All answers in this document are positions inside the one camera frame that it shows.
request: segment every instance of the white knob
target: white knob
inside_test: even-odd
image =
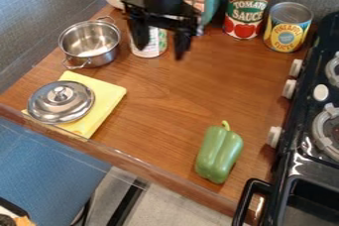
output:
[[[295,86],[296,86],[296,80],[288,79],[286,83],[284,84],[282,96],[287,99],[291,99],[295,91]]]
[[[301,67],[302,67],[302,60],[295,59],[292,65],[290,66],[289,75],[297,78],[300,74]]]
[[[328,87],[326,87],[324,84],[318,84],[313,90],[313,97],[315,100],[321,102],[326,100],[328,97],[329,91]]]
[[[274,149],[277,147],[279,138],[281,137],[282,134],[282,130],[283,129],[281,127],[270,128],[267,143]]]

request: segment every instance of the black oven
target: black oven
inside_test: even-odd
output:
[[[321,21],[295,76],[283,127],[271,134],[278,141],[271,141],[277,145],[272,182],[248,180],[233,226],[243,225],[256,193],[265,197],[259,225],[339,225],[338,32],[339,12]]]

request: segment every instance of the tomato sauce can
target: tomato sauce can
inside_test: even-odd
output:
[[[313,14],[305,6],[281,2],[270,10],[264,42],[272,50],[292,53],[301,48],[306,39]]]
[[[261,30],[269,0],[228,0],[224,31],[237,39],[252,39]]]

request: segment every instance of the green bell pepper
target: green bell pepper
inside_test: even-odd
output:
[[[207,129],[195,162],[195,171],[215,183],[226,180],[244,147],[243,139],[230,131],[226,121],[222,123],[224,127]]]

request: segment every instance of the cylindrical can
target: cylindrical can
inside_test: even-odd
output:
[[[261,29],[269,0],[228,0],[224,30],[237,39],[252,39]]]
[[[270,10],[264,33],[265,44],[278,52],[292,53],[300,49],[306,39],[313,14],[305,6],[281,2]]]
[[[130,36],[130,47],[135,56],[158,57],[168,48],[168,32],[164,29],[150,27],[149,43],[140,51]]]

